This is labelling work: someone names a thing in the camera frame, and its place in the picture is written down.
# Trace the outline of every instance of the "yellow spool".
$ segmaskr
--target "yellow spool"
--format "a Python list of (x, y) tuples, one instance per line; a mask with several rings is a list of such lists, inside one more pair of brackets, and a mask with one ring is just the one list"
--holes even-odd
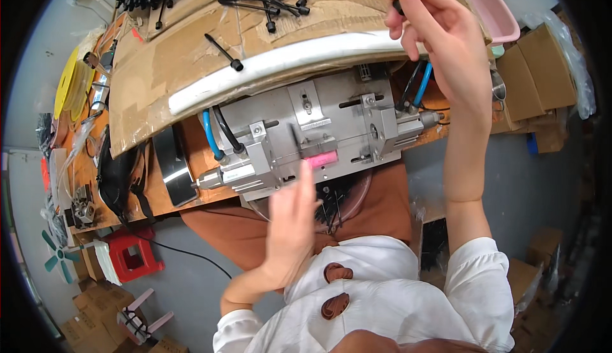
[(78, 47), (66, 62), (64, 72), (59, 79), (55, 94), (55, 107), (53, 117), (59, 118), (62, 111), (70, 112), (70, 119), (75, 122), (81, 116), (83, 104), (87, 100), (87, 93), (94, 79), (94, 71), (82, 60), (77, 59)]

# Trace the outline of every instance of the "white wall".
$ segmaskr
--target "white wall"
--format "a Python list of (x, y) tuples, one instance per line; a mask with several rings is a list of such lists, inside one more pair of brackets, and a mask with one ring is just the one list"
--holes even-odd
[(41, 158), (40, 151), (9, 150), (11, 206), (21, 254), (36, 292), (56, 324), (61, 325), (78, 313), (72, 297), (81, 290), (76, 283), (68, 285), (62, 281), (57, 268), (51, 272), (45, 270), (45, 261), (51, 255), (41, 235), (42, 230), (47, 229), (47, 221), (40, 216), (45, 200)]
[[(114, 6), (115, 0), (105, 0)], [(94, 0), (79, 0), (106, 21), (111, 12)], [(72, 50), (88, 31), (104, 22), (89, 9), (66, 0), (50, 0), (42, 13), (15, 75), (6, 116), (3, 146), (38, 148), (35, 127), (38, 112), (53, 111), (57, 82)]]

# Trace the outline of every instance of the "white shirt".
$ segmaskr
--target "white shirt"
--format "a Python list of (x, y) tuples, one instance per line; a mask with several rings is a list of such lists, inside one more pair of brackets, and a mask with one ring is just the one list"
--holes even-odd
[[(327, 284), (323, 269), (336, 262), (353, 278)], [(399, 344), (430, 338), (473, 342), (490, 352), (514, 347), (514, 304), (506, 278), (508, 258), (495, 241), (481, 237), (450, 257), (444, 292), (418, 281), (416, 255), (389, 236), (363, 236), (326, 247), (285, 288), (287, 306), (263, 324), (251, 310), (218, 322), (215, 352), (328, 352), (348, 333), (366, 329)], [(323, 303), (342, 292), (348, 307), (332, 320)]]

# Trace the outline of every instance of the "person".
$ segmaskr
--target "person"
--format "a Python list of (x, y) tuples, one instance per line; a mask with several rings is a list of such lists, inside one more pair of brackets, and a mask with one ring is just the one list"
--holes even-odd
[[(182, 212), (190, 227), (246, 270), (221, 298), (215, 352), (513, 348), (509, 263), (492, 239), (481, 200), (492, 82), (480, 26), (455, 0), (399, 1), (405, 17), (389, 9), (389, 34), (401, 38), (412, 61), (419, 58), (416, 43), (424, 43), (452, 113), (443, 172), (451, 254), (444, 290), (418, 280), (417, 257), (407, 246), (403, 165), (376, 170), (359, 214), (335, 235), (322, 235), (313, 232), (313, 175), (302, 161), (299, 181), (271, 197), (269, 224), (223, 204)], [(237, 232), (234, 223), (246, 226)], [(253, 304), (274, 290), (287, 305), (263, 324)]]

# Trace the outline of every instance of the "blue air hose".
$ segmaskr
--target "blue air hose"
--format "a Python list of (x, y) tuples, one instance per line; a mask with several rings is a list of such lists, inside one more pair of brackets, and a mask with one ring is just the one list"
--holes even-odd
[(414, 106), (419, 107), (421, 98), (423, 98), (423, 93), (425, 92), (425, 88), (427, 87), (427, 82), (429, 82), (429, 76), (432, 74), (432, 63), (428, 62), (425, 67), (425, 74), (423, 75), (423, 80), (421, 81), (421, 85), (419, 86), (419, 91), (417, 91), (416, 97), (414, 97), (414, 101), (412, 104)]
[(210, 113), (208, 112), (208, 109), (205, 109), (202, 112), (202, 122), (204, 123), (204, 132), (206, 133), (206, 139), (208, 140), (210, 149), (215, 155), (215, 160), (219, 161), (225, 157), (225, 152), (219, 150), (217, 142), (215, 142), (215, 136), (212, 134), (212, 128), (210, 126)]

